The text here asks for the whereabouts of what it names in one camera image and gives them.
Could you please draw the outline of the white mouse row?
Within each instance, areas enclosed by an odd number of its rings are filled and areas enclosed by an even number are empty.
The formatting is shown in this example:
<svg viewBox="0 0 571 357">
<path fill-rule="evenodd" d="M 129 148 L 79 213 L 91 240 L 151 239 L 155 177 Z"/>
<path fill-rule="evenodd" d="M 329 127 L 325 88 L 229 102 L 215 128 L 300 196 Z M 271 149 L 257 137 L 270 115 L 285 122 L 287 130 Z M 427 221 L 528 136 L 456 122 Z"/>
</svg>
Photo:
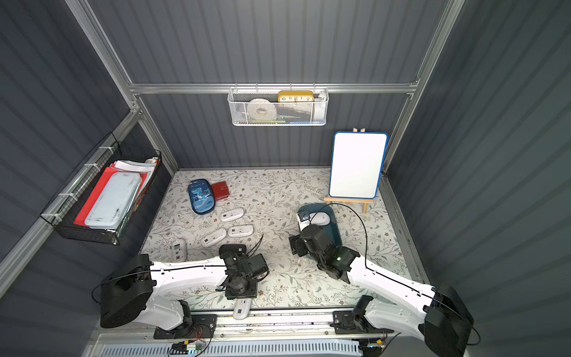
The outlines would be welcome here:
<svg viewBox="0 0 571 357">
<path fill-rule="evenodd" d="M 234 208 L 231 209 L 229 211 L 225 211 L 223 213 L 221 213 L 220 215 L 220 220 L 223 223 L 229 223 L 232 222 L 234 220 L 238 220 L 240 218 L 242 218 L 245 214 L 245 210 L 243 208 Z"/>
</svg>

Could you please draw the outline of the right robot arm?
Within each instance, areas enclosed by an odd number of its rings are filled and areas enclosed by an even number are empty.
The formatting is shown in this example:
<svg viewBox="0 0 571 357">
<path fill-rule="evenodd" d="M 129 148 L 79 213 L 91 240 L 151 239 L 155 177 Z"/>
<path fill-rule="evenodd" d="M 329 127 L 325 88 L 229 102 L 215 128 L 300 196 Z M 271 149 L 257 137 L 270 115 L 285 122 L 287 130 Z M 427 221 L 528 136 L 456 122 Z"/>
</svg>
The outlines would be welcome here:
<svg viewBox="0 0 571 357">
<path fill-rule="evenodd" d="M 425 342 L 438 356 L 463 356 L 474 318 L 457 291 L 405 279 L 370 262 L 356 250 L 337 245 L 320 226 L 306 226 L 289 238 L 294 255 L 311 257 L 330 278 L 388 299 L 360 298 L 350 326 L 362 333 L 393 330 Z"/>
</svg>

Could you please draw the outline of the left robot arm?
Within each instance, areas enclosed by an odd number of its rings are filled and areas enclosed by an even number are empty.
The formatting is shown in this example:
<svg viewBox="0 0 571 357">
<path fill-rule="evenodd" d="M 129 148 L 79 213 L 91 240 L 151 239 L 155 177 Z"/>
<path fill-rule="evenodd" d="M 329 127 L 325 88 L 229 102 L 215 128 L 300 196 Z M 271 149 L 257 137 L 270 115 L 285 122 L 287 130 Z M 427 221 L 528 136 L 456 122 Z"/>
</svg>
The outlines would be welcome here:
<svg viewBox="0 0 571 357">
<path fill-rule="evenodd" d="M 139 254 L 100 283 L 100 325 L 112 329 L 135 321 L 165 332 L 181 330 L 192 325 L 190 307 L 169 293 L 208 287 L 223 291 L 228 300 L 250 299 L 268 275 L 263 255 L 250 256 L 243 245 L 223 245 L 217 257 L 178 263 Z"/>
</svg>

